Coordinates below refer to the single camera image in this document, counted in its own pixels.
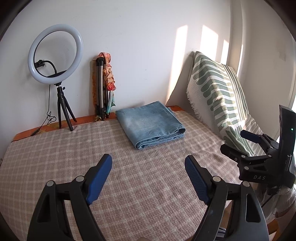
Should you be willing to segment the light blue denim pants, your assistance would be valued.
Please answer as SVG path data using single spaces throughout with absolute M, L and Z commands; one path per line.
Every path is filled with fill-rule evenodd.
M 171 108 L 159 101 L 115 112 L 125 134 L 139 150 L 184 137 L 185 127 Z

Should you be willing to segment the orange floral knotted scarf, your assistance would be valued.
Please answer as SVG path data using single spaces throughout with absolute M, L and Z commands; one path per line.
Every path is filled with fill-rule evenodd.
M 92 76 L 92 98 L 93 98 L 93 105 L 96 106 L 96 80 L 97 80 L 97 69 L 96 69 L 96 62 L 95 60 L 98 57 L 104 57 L 105 64 L 103 67 L 103 77 L 105 82 L 105 98 L 106 98 L 106 115 L 109 115 L 111 112 L 111 108 L 115 106 L 114 100 L 114 91 L 116 90 L 115 87 L 115 80 L 114 75 L 112 73 L 112 66 L 111 66 L 111 54 L 107 52 L 101 52 L 94 60 L 91 61 L 91 76 Z

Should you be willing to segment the black mini tripod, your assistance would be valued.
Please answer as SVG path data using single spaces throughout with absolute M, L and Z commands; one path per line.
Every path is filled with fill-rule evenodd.
M 77 122 L 75 116 L 74 116 L 74 113 L 72 111 L 72 109 L 70 108 L 70 105 L 64 95 L 64 89 L 65 87 L 62 87 L 61 86 L 61 82 L 60 83 L 57 83 L 55 84 L 55 86 L 57 87 L 57 110 L 58 110 L 58 123 L 59 123 L 59 128 L 62 128 L 62 119 L 61 119 L 61 111 L 63 111 L 63 114 L 65 116 L 65 120 L 66 120 L 66 123 L 69 127 L 69 130 L 70 131 L 73 131 L 74 128 L 73 128 L 73 125 L 70 121 L 70 117 L 69 115 L 72 117 L 72 119 L 74 120 L 74 122 Z

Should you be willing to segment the green white patterned pillow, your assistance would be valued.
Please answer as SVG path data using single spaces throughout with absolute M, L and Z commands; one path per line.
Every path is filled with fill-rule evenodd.
M 196 52 L 187 86 L 187 98 L 197 119 L 225 143 L 248 156 L 263 154 L 258 144 L 240 135 L 242 130 L 259 135 L 263 132 L 249 113 L 243 89 L 232 67 Z

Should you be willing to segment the beige plaid bed cover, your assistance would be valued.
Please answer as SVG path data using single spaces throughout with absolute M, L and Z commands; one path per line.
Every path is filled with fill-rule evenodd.
M 176 112 L 183 138 L 136 149 L 117 120 L 89 123 L 12 142 L 1 164 L 1 214 L 20 240 L 27 233 L 49 180 L 72 181 L 112 156 L 112 170 L 91 205 L 107 240 L 186 240 L 206 210 L 185 171 L 193 155 L 212 175 L 238 183 L 236 163 L 220 152 L 222 140 L 185 111 Z

